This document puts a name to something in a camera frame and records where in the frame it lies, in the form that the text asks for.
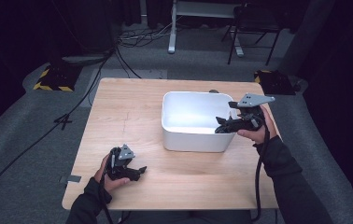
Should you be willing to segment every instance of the white plastic bin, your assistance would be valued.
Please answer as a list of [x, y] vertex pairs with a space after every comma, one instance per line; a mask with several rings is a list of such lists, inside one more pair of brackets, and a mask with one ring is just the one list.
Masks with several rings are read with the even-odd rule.
[[163, 145], [168, 150], [223, 152], [235, 133], [215, 133], [216, 117], [237, 119], [223, 93], [170, 91], [162, 101]]

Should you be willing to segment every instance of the black sleeve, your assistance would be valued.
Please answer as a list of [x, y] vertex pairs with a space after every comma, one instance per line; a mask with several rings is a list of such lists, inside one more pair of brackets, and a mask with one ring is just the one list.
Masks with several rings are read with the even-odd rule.
[[[84, 189], [74, 201], [66, 223], [97, 223], [97, 216], [103, 206], [99, 198], [100, 185], [92, 177]], [[104, 190], [106, 203], [110, 203], [112, 197]]]
[[[254, 145], [261, 153], [262, 145]], [[275, 196], [286, 223], [332, 223], [323, 203], [302, 175], [302, 168], [279, 136], [269, 141], [263, 155], [266, 174], [273, 179]]]

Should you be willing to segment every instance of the chair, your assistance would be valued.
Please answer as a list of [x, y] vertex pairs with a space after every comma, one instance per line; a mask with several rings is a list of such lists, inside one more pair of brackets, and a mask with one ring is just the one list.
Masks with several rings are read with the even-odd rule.
[[[234, 20], [233, 23], [229, 25], [228, 30], [223, 36], [223, 41], [227, 34], [233, 33], [233, 42], [230, 49], [229, 60], [227, 64], [230, 64], [232, 59], [234, 42], [237, 37], [237, 34], [254, 34], [261, 35], [259, 39], [255, 42], [254, 45], [244, 45], [241, 47], [244, 48], [266, 48], [270, 49], [269, 56], [266, 61], [266, 65], [269, 64], [270, 58], [272, 57], [275, 43], [278, 39], [279, 33], [283, 29], [281, 22], [275, 17], [275, 13], [272, 11], [272, 8], [266, 4], [251, 4], [247, 1], [243, 1], [241, 6], [235, 7], [234, 11]], [[263, 39], [263, 37], [268, 34], [275, 34], [275, 39], [271, 47], [268, 46], [257, 46], [257, 44]]]

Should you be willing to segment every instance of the tabletop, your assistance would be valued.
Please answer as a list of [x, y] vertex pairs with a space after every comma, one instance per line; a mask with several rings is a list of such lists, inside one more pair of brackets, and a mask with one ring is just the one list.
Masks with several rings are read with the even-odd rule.
[[[70, 209], [103, 157], [126, 144], [135, 154], [129, 168], [148, 169], [139, 181], [112, 192], [114, 210], [254, 209], [258, 153], [236, 135], [221, 153], [170, 151], [162, 145], [162, 98], [169, 91], [217, 90], [239, 101], [263, 94], [255, 82], [103, 78], [82, 136], [63, 207]], [[264, 105], [271, 115], [268, 104]], [[260, 175], [262, 208], [277, 208], [273, 182]]]

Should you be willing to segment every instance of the hand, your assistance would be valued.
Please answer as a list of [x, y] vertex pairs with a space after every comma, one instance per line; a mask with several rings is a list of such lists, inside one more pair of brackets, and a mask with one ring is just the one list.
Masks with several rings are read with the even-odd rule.
[[[109, 157], [109, 154], [107, 154], [103, 158], [103, 161], [101, 163], [101, 168], [95, 173], [94, 179], [98, 183], [100, 183], [100, 181], [101, 181], [101, 177], [102, 177], [104, 168], [106, 166], [106, 161], [107, 161], [108, 157]], [[123, 186], [123, 185], [127, 184], [128, 182], [130, 182], [130, 179], [127, 178], [127, 177], [124, 177], [124, 178], [121, 178], [121, 179], [117, 179], [117, 180], [111, 180], [108, 175], [105, 175], [104, 179], [105, 179], [104, 188], [109, 194], [110, 194], [111, 190], [116, 189], [116, 188], [118, 188], [120, 186]]]
[[[261, 110], [263, 111], [264, 119], [266, 121], [267, 127], [270, 132], [270, 139], [277, 136], [275, 125], [273, 120], [270, 118], [269, 112], [264, 106], [261, 105]], [[261, 144], [264, 142], [264, 125], [262, 125], [257, 131], [248, 131], [248, 130], [238, 130], [237, 134], [245, 138], [249, 138], [252, 141], [255, 141], [256, 144]]]

